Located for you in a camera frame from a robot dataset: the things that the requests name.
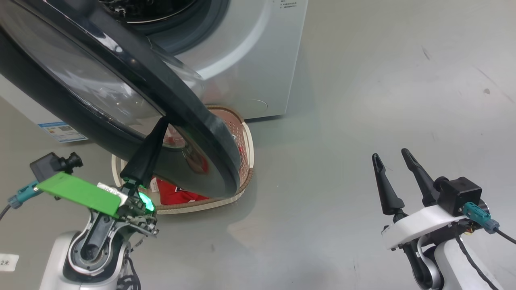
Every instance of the open washing machine door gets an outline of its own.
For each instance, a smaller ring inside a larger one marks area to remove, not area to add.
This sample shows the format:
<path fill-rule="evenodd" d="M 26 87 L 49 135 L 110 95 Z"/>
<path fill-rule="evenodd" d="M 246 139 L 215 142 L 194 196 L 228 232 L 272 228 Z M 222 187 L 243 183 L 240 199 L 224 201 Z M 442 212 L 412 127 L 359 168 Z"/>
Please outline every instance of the open washing machine door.
<path fill-rule="evenodd" d="M 235 195 L 239 151 L 194 92 L 201 78 L 97 0 L 1 1 L 0 26 L 0 73 L 43 107 L 124 160 L 165 116 L 155 175 L 206 197 Z"/>

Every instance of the washing machine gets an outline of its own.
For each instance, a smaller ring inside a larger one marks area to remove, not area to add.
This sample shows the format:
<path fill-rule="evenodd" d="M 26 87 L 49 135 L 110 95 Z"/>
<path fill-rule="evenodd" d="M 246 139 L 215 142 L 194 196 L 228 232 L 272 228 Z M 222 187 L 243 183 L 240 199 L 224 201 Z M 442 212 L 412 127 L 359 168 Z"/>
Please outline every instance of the washing machine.
<path fill-rule="evenodd" d="M 244 118 L 285 113 L 306 7 L 306 0 L 4 0 L 3 87 L 19 89 L 11 88 L 12 102 L 28 96 L 63 121 L 50 131 L 73 127 L 124 160 L 165 118 L 155 175 L 228 198 L 242 182 L 239 149 L 206 104 Z"/>

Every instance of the floor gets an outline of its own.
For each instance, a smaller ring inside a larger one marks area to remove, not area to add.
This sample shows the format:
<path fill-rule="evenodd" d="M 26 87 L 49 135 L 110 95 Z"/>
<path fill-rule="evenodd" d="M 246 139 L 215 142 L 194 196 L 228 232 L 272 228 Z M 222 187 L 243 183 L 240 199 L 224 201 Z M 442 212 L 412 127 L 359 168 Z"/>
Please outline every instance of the floor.
<path fill-rule="evenodd" d="M 516 3 L 493 0 L 311 1 L 288 112 L 250 123 L 255 176 L 242 198 L 163 216 L 134 252 L 144 289 L 416 289 L 400 251 L 385 250 L 371 155 L 413 213 L 421 194 L 400 150 L 436 178 L 483 188 L 501 229 L 516 235 Z M 0 99 L 3 198 L 34 178 L 28 164 L 77 152 L 76 175 L 112 183 L 95 144 L 59 145 Z M 2 252 L 19 254 L 2 288 L 36 289 L 54 238 L 87 211 L 40 196 L 0 223 Z M 516 247 L 477 232 L 469 244 L 505 289 Z"/>

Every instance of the teal connector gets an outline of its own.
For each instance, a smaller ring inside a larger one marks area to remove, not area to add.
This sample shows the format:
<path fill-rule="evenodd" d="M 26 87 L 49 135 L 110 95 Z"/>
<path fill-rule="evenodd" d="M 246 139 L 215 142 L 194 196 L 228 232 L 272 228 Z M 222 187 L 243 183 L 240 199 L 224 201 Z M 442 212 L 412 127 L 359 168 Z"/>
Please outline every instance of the teal connector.
<path fill-rule="evenodd" d="M 464 205 L 462 213 L 469 217 L 470 220 L 480 224 L 489 234 L 494 234 L 494 229 L 500 226 L 496 220 L 491 218 L 490 214 L 486 213 L 482 208 L 471 201 Z"/>
<path fill-rule="evenodd" d="M 33 181 L 27 184 L 27 186 L 18 190 L 16 195 L 13 195 L 7 200 L 9 202 L 9 205 L 11 205 L 12 208 L 19 208 L 20 206 L 22 206 L 24 202 L 26 202 L 30 198 L 33 198 L 38 194 L 42 193 L 41 190 L 34 190 L 36 185 L 38 185 L 38 181 Z"/>

